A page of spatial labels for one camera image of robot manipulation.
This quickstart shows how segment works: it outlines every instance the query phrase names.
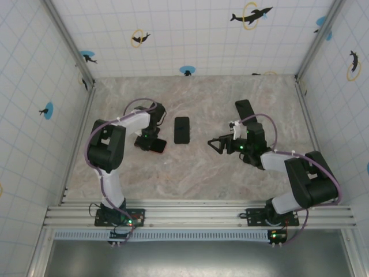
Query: marble floor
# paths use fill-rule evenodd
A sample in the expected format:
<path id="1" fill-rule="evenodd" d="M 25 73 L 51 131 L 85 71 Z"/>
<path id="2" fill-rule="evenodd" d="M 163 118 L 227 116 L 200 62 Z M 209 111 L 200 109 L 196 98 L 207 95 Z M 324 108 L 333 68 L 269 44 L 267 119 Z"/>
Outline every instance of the marble floor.
<path id="1" fill-rule="evenodd" d="M 150 97 L 166 108 L 168 114 L 159 137 L 168 143 L 163 154 L 156 154 L 134 147 L 135 135 L 126 139 L 119 176 L 128 199 L 266 200 L 289 191 L 286 175 L 256 169 L 239 160 L 237 153 L 219 155 L 207 141 L 229 134 L 229 121 L 239 119 L 235 101 L 248 99 L 255 113 L 266 113 L 275 120 L 277 149 L 311 151 L 294 82 L 292 76 L 99 79 L 67 197 L 101 196 L 97 176 L 83 158 L 84 143 L 95 120 L 121 116 L 129 101 L 142 97 Z M 191 141 L 176 145 L 174 118 L 184 116 L 190 118 Z M 271 144 L 272 124 L 266 118 L 258 121 Z"/>

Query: smartphone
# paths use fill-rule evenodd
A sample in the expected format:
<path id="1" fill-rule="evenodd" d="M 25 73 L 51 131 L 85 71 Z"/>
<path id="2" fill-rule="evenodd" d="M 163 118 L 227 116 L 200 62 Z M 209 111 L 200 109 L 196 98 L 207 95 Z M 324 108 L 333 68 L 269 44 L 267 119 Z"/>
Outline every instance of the smartphone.
<path id="1" fill-rule="evenodd" d="M 165 140 L 161 140 L 160 138 L 156 138 L 150 146 L 150 151 L 163 153 L 165 146 L 167 146 L 167 142 Z"/>
<path id="2" fill-rule="evenodd" d="M 238 111 L 238 114 L 240 115 L 240 119 L 245 119 L 246 117 L 249 117 L 251 115 L 254 115 L 254 110 L 251 107 L 250 101 L 248 100 L 240 100 L 236 101 L 236 109 Z M 246 122 L 242 122 L 244 126 L 246 126 L 250 122 L 258 122 L 256 117 L 250 118 Z"/>
<path id="3" fill-rule="evenodd" d="M 190 143 L 190 119 L 188 117 L 176 117 L 174 119 L 174 143 Z"/>

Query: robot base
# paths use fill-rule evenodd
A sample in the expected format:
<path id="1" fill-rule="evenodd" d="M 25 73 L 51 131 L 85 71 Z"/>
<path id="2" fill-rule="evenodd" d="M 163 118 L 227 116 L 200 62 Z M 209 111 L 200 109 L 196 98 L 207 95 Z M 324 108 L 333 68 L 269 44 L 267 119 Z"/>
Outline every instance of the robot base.
<path id="1" fill-rule="evenodd" d="M 122 210 L 126 211 L 133 219 L 131 222 L 127 216 L 122 215 L 120 212 L 105 207 L 101 203 L 101 209 L 96 211 L 95 216 L 95 226 L 97 227 L 142 227 L 145 221 L 145 210 L 144 209 L 126 209 L 125 202 L 120 207 Z"/>
<path id="2" fill-rule="evenodd" d="M 299 226 L 299 218 L 292 213 L 289 212 L 287 214 L 284 214 L 281 216 L 281 220 L 278 223 L 270 223 L 267 217 L 267 214 L 265 212 L 265 208 L 249 208 L 246 209 L 246 216 L 247 219 L 247 225 L 249 227 L 254 226 L 263 226 L 263 227 L 277 227 L 281 226 L 283 227 L 285 225 L 286 220 L 288 221 L 288 226 Z"/>

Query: tiled wall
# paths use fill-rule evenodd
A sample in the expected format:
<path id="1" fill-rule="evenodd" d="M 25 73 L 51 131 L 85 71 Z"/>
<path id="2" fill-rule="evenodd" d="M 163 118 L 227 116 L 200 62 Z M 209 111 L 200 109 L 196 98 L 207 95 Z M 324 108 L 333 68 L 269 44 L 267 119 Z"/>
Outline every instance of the tiled wall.
<path id="1" fill-rule="evenodd" d="M 347 0 L 304 78 L 322 152 L 369 250 L 369 1 Z M 358 63 L 354 67 L 354 57 Z"/>
<path id="2" fill-rule="evenodd" d="M 88 62 L 96 78 L 183 75 L 182 66 L 194 75 L 295 74 L 332 2 L 54 0 L 78 48 L 97 61 Z M 256 21 L 248 30 L 230 21 L 271 7 L 254 29 Z M 141 44 L 131 40 L 139 29 L 150 34 Z"/>
<path id="3" fill-rule="evenodd" d="M 39 0 L 0 1 L 0 276 L 24 276 L 62 189 L 87 97 L 74 65 Z"/>

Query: vent grille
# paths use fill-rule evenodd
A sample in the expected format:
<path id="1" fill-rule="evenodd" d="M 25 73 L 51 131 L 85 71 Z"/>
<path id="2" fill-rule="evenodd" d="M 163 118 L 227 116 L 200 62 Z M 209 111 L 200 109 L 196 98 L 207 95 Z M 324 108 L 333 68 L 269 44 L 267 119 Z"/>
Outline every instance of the vent grille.
<path id="1" fill-rule="evenodd" d="M 109 241 L 110 230 L 68 230 L 55 232 L 55 239 Z M 266 230 L 136 230 L 131 242 L 144 241 L 258 241 L 269 242 Z"/>

